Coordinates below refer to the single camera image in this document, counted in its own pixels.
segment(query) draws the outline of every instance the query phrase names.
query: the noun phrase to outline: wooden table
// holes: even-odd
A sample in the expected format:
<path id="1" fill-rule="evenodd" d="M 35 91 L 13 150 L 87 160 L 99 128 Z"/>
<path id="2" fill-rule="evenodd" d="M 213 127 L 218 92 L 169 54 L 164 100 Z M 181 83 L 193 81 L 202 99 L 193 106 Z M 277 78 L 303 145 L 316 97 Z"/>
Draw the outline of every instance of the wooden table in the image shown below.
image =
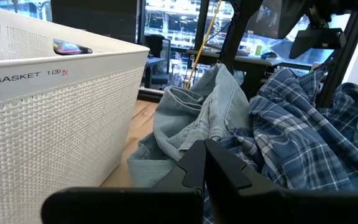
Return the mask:
<path id="1" fill-rule="evenodd" d="M 137 143 L 152 132 L 157 103 L 137 100 L 131 120 L 121 163 L 104 181 L 101 187 L 130 187 L 127 159 L 137 149 Z"/>

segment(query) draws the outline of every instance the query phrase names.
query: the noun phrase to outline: computer screen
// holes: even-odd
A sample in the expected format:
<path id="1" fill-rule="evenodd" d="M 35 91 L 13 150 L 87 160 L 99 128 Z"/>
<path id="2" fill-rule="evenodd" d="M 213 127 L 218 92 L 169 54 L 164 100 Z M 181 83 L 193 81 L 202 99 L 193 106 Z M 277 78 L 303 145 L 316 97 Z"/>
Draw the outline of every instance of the computer screen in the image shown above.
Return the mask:
<path id="1" fill-rule="evenodd" d="M 276 39 L 280 25 L 282 0 L 264 0 L 259 10 L 251 16 L 246 33 Z"/>
<path id="2" fill-rule="evenodd" d="M 137 0 L 52 0 L 52 21 L 135 42 Z"/>

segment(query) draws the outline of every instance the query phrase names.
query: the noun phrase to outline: yellow cable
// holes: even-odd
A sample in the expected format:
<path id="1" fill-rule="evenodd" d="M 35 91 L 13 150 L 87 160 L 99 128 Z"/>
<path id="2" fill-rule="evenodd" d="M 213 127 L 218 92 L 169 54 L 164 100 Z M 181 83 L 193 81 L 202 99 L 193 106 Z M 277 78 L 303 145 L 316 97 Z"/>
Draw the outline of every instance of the yellow cable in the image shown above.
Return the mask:
<path id="1" fill-rule="evenodd" d="M 199 49 L 199 51 L 198 51 L 198 53 L 197 53 L 196 60 L 194 61 L 193 68 L 191 69 L 189 81 L 188 81 L 187 86 L 186 86 L 186 89 L 187 89 L 187 90 L 190 88 L 191 79 L 193 78 L 193 74 L 194 74 L 194 72 L 195 72 L 195 70 L 196 70 L 197 63 L 198 63 L 198 59 L 200 59 L 200 55 L 201 55 L 201 53 L 202 53 L 202 51 L 203 51 L 204 45 L 205 45 L 206 42 L 208 41 L 209 32 L 211 32 L 212 25 L 214 24 L 216 15 L 217 15 L 218 12 L 219 12 L 219 7 L 221 7 L 221 3 L 222 3 L 222 0 L 219 0 L 218 6 L 217 6 L 216 11 L 215 11 L 215 14 L 214 14 L 214 16 L 212 17 L 212 21 L 209 23 L 209 27 L 208 27 L 208 30 L 207 30 L 206 35 L 205 35 L 205 37 L 204 37 L 203 44 L 201 44 L 201 47 L 200 47 L 200 49 Z"/>

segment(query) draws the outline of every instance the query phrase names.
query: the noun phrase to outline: basket label text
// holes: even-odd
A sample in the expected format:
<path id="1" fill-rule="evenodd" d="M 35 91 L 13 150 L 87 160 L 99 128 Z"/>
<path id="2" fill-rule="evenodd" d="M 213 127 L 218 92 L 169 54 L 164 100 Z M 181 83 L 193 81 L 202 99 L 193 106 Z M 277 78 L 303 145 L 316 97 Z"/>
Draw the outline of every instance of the basket label text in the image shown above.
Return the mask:
<path id="1" fill-rule="evenodd" d="M 29 72 L 29 73 L 26 73 L 23 75 L 12 75 L 12 76 L 0 77 L 0 83 L 14 82 L 14 81 L 19 81 L 19 80 L 28 80 L 30 78 L 37 78 L 37 77 L 41 77 L 41 76 L 45 76 L 45 75 L 66 76 L 66 75 L 68 75 L 68 71 L 65 69 L 53 69 L 53 70 L 44 71 L 44 72 Z"/>
<path id="2" fill-rule="evenodd" d="M 0 83 L 14 82 L 14 81 L 19 81 L 19 80 L 24 80 L 24 79 L 29 79 L 29 78 L 36 78 L 39 76 L 40 73 L 41 72 L 30 72 L 30 73 L 23 74 L 23 75 L 13 75 L 11 77 L 0 78 Z"/>

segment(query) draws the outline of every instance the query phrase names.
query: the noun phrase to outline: clothing pile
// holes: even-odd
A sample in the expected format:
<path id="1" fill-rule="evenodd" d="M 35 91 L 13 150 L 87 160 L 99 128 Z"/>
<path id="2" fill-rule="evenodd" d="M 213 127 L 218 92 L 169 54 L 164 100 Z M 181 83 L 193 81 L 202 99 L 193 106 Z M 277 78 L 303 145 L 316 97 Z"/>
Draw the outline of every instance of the clothing pile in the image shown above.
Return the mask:
<path id="1" fill-rule="evenodd" d="M 190 90 L 170 87 L 153 133 L 128 159 L 134 184 L 153 186 L 196 140 L 210 138 L 282 187 L 358 190 L 358 85 L 340 85 L 332 107 L 315 108 L 322 78 L 281 69 L 250 103 L 221 64 Z M 214 223 L 207 190 L 204 223 Z"/>

